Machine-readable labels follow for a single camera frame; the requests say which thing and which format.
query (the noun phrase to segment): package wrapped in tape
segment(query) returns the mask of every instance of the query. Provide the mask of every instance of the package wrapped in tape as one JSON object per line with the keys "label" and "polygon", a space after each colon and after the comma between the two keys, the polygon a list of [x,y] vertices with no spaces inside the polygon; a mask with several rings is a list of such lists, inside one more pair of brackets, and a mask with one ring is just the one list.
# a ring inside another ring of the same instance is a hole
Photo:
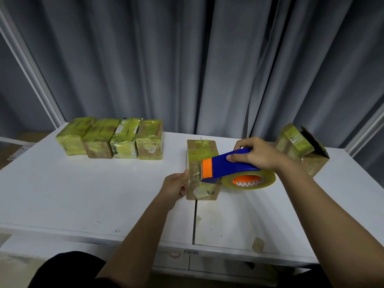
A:
{"label": "package wrapped in tape", "polygon": [[137,158],[140,160],[162,160],[163,145],[163,121],[142,120],[136,135]]}
{"label": "package wrapped in tape", "polygon": [[187,169],[189,188],[187,200],[216,200],[221,181],[216,184],[201,182],[201,161],[218,155],[214,140],[187,140]]}
{"label": "package wrapped in tape", "polygon": [[328,162],[325,147],[305,128],[299,131],[292,123],[286,125],[275,142],[275,148],[302,164],[314,177]]}
{"label": "package wrapped in tape", "polygon": [[82,140],[95,122],[95,117],[75,118],[56,135],[56,140],[67,155],[86,154]]}
{"label": "package wrapped in tape", "polygon": [[142,118],[123,118],[116,129],[110,145],[114,157],[137,158],[136,134]]}
{"label": "package wrapped in tape", "polygon": [[96,121],[87,135],[83,138],[83,145],[91,159],[112,159],[113,153],[109,142],[120,120],[105,118]]}

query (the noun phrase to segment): packing tape roll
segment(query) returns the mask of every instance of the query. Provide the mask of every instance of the packing tape roll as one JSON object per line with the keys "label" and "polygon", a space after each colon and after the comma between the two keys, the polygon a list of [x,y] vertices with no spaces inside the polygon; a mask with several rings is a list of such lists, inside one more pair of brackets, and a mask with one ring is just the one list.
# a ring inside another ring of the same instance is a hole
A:
{"label": "packing tape roll", "polygon": [[224,186],[237,190],[261,189],[275,181],[275,173],[267,170],[234,173],[221,179]]}

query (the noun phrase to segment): cardboard box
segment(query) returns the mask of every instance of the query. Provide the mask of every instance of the cardboard box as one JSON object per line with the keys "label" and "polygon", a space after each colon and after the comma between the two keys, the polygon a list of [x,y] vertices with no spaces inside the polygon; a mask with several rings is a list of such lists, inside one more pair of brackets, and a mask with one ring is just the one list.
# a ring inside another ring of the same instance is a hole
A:
{"label": "cardboard box", "polygon": [[140,160],[163,159],[163,121],[142,120],[136,135],[137,158]]}
{"label": "cardboard box", "polygon": [[[27,142],[39,142],[44,137],[49,135],[49,132],[24,132],[16,137],[17,140],[27,141]],[[22,146],[17,144],[8,144],[0,152],[0,170],[5,167],[7,164],[12,163],[19,155],[22,155],[31,146]]]}
{"label": "cardboard box", "polygon": [[281,130],[275,148],[301,163],[312,177],[329,161],[324,146],[305,127],[299,131],[292,123]]}
{"label": "cardboard box", "polygon": [[142,118],[123,118],[113,135],[110,145],[113,156],[137,159],[136,133]]}
{"label": "cardboard box", "polygon": [[104,118],[95,122],[87,135],[83,138],[83,145],[91,159],[112,159],[113,153],[109,142],[120,120]]}
{"label": "cardboard box", "polygon": [[187,169],[189,170],[189,187],[187,200],[216,200],[220,192],[221,181],[216,184],[201,182],[201,161],[217,156],[214,140],[187,140]]}
{"label": "cardboard box", "polygon": [[95,117],[75,118],[56,135],[67,155],[86,155],[82,140],[95,122]]}

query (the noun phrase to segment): blue tape dispenser handle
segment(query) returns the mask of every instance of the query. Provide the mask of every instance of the blue tape dispenser handle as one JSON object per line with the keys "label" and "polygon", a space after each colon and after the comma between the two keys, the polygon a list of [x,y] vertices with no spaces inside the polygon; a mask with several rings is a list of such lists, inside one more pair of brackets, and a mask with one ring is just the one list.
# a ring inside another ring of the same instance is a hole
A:
{"label": "blue tape dispenser handle", "polygon": [[233,150],[231,152],[228,152],[226,154],[213,157],[212,158],[212,177],[202,178],[201,181],[204,183],[215,184],[218,181],[218,179],[220,179],[221,177],[231,175],[234,173],[261,171],[261,169],[256,168],[253,165],[248,163],[242,163],[242,162],[233,163],[227,160],[228,155],[246,154],[246,153],[249,153],[251,150],[252,149],[249,149],[249,148],[238,149],[238,150]]}

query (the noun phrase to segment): hand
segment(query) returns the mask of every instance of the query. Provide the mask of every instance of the hand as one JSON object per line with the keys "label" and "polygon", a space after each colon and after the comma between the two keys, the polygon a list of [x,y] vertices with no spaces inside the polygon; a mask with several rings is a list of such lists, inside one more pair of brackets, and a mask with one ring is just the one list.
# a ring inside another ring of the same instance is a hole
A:
{"label": "hand", "polygon": [[189,171],[184,173],[171,174],[166,176],[163,186],[157,195],[165,203],[168,210],[171,210],[177,200],[184,197],[188,189]]}
{"label": "hand", "polygon": [[258,137],[239,140],[233,150],[241,149],[242,147],[252,148],[252,150],[247,154],[228,155],[227,160],[230,162],[249,163],[259,169],[276,172],[281,162],[288,158],[285,154],[279,152]]}

